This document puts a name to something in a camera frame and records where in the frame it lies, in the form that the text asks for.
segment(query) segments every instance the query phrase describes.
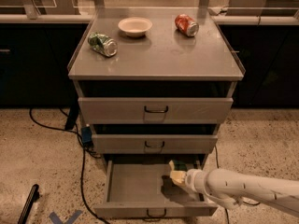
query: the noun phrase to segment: can lid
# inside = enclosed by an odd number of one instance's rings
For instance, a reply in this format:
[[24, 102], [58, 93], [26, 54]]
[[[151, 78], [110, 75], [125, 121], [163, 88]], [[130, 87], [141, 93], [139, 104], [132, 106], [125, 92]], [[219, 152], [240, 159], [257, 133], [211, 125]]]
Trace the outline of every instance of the can lid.
[[115, 40], [109, 39], [105, 45], [106, 56], [113, 56], [118, 51], [118, 44]]
[[196, 22], [193, 22], [192, 24], [189, 25], [188, 29], [187, 29], [187, 36], [195, 36], [198, 32], [199, 29], [199, 25]]

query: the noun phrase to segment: closed drawer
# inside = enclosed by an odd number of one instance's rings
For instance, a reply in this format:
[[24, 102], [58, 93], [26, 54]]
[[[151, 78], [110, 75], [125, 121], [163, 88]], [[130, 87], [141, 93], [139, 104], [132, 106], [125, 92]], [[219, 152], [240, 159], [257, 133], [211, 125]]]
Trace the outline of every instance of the closed drawer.
[[98, 153], [211, 153], [216, 135], [93, 135]]
[[231, 98], [79, 98], [86, 123], [223, 123]]
[[173, 159], [196, 168], [195, 155], [111, 155], [105, 197], [94, 207], [99, 217], [199, 217], [217, 209], [192, 190], [173, 185], [168, 163]]

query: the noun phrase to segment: background floor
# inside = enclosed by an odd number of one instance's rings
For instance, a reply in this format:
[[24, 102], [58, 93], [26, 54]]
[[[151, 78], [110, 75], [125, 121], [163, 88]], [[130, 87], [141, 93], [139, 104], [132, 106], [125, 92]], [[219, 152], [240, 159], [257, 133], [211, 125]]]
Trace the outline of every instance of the background floor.
[[[194, 7], [198, 0], [105, 0], [107, 6]], [[211, 0], [225, 6], [228, 0]], [[59, 109], [34, 109], [39, 122], [64, 128], [66, 116]], [[249, 175], [299, 180], [299, 110], [233, 109], [221, 126], [217, 143], [220, 167]], [[90, 207], [103, 200], [105, 173], [102, 162], [86, 157], [85, 195]], [[82, 211], [74, 223], [102, 223], [86, 210], [80, 195], [82, 149], [72, 133], [33, 123], [29, 109], [0, 109], [0, 223], [17, 223], [31, 187], [37, 183], [41, 197], [34, 203], [27, 223], [62, 222]], [[206, 170], [216, 168], [215, 150]], [[263, 204], [229, 211], [230, 223], [299, 223], [298, 218]], [[110, 223], [141, 224], [141, 219], [113, 219]], [[159, 223], [223, 224], [224, 209], [212, 217], [162, 219]]]

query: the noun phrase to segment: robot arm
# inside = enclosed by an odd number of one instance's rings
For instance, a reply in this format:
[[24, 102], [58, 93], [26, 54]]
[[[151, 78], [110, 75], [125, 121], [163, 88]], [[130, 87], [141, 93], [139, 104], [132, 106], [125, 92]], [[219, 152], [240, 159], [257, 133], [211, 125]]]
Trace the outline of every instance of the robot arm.
[[178, 171], [170, 165], [170, 177], [176, 185], [202, 193], [227, 209], [237, 208], [246, 197], [299, 217], [298, 181], [242, 175], [225, 169], [208, 173], [198, 169]]

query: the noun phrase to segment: drawer unit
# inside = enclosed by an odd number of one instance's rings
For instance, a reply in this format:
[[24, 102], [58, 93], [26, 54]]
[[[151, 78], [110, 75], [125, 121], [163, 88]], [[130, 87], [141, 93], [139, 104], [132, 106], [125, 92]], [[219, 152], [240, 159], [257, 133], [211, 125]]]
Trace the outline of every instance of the drawer unit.
[[232, 98], [79, 98], [85, 121], [95, 123], [223, 123]]
[[102, 217], [211, 216], [217, 205], [172, 184], [168, 163], [199, 164], [196, 155], [114, 155], [108, 160], [105, 198], [95, 211]]
[[[197, 37], [175, 28], [174, 18], [197, 18]], [[139, 39], [118, 30], [120, 18], [147, 17]], [[69, 66], [84, 123], [93, 133], [107, 174], [99, 217], [211, 216], [217, 206], [175, 186], [171, 160], [203, 168], [243, 77], [214, 22], [197, 8], [99, 8]], [[92, 51], [87, 35], [101, 31], [118, 42], [115, 56]]]

